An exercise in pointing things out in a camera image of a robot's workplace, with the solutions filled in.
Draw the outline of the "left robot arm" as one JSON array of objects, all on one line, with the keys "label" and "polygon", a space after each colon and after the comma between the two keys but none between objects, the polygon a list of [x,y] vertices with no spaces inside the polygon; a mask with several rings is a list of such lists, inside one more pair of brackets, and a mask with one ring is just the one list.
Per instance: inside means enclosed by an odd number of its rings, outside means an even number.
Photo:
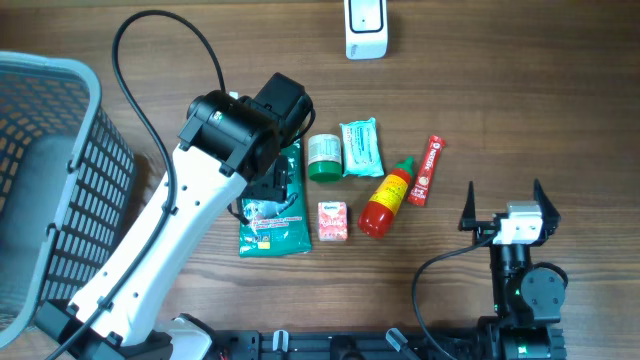
[{"label": "left robot arm", "polygon": [[36,326],[77,359],[205,359],[214,332],[181,314],[157,318],[177,275],[221,213],[265,176],[313,114],[303,85],[274,74],[258,94],[196,98],[166,175],[100,271]]}]

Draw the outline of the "red chili sauce bottle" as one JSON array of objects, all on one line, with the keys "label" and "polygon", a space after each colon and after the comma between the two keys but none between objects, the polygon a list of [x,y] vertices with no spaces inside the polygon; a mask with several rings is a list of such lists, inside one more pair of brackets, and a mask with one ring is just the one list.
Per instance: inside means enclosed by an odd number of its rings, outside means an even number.
[{"label": "red chili sauce bottle", "polygon": [[414,176],[414,158],[395,165],[368,200],[358,219],[358,228],[373,238],[382,238],[390,230]]}]

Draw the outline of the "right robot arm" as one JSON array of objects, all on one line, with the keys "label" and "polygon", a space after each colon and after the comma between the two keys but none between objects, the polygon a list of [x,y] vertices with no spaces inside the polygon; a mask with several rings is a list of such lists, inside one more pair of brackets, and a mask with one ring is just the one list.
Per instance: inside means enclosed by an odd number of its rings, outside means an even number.
[{"label": "right robot arm", "polygon": [[476,357],[497,360],[559,360],[567,357],[561,321],[568,276],[549,262],[535,263],[531,250],[556,231],[561,215],[534,182],[533,199],[511,201],[489,221],[476,218],[474,188],[458,229],[473,234],[473,244],[489,249],[494,312],[478,320]]}]

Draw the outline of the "light teal tissue pack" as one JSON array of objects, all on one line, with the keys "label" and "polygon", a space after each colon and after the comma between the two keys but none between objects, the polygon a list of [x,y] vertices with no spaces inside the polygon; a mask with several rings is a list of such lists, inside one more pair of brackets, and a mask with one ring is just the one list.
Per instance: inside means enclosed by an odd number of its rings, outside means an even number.
[{"label": "light teal tissue pack", "polygon": [[376,119],[340,124],[343,141],[343,176],[381,177]]}]

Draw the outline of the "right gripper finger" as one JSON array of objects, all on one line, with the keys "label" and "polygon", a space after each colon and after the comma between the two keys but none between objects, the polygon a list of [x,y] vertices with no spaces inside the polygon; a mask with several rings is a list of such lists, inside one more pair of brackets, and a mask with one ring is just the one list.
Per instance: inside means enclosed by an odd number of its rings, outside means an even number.
[{"label": "right gripper finger", "polygon": [[543,231],[546,235],[553,235],[559,226],[561,215],[545,194],[538,179],[534,180],[533,197],[541,209]]},{"label": "right gripper finger", "polygon": [[459,224],[459,231],[472,231],[476,228],[476,206],[473,182],[468,185],[467,197],[463,208]]}]

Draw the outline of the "green snack bag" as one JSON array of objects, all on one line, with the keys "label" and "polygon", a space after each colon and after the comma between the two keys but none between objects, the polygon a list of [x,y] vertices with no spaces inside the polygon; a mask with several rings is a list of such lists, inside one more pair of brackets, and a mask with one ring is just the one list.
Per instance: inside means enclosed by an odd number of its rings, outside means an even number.
[{"label": "green snack bag", "polygon": [[282,203],[238,200],[241,212],[239,255],[242,257],[283,256],[311,250],[304,191],[301,145],[295,141],[280,155],[288,157],[289,184]]}]

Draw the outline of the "red coffee stick sachet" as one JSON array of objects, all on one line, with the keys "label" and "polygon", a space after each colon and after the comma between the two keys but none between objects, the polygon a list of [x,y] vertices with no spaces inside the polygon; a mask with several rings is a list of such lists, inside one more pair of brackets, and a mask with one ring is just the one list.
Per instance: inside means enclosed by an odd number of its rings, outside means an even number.
[{"label": "red coffee stick sachet", "polygon": [[432,135],[423,159],[420,171],[416,177],[414,186],[409,194],[408,202],[416,206],[425,206],[432,186],[437,162],[442,150],[446,147],[446,141]]}]

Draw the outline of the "green lid white jar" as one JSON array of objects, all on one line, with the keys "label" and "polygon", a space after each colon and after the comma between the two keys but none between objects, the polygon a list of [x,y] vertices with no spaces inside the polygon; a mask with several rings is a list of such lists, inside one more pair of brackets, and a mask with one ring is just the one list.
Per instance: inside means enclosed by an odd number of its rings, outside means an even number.
[{"label": "green lid white jar", "polygon": [[312,181],[336,182],[342,178],[341,140],[333,134],[317,134],[308,140],[308,170]]}]

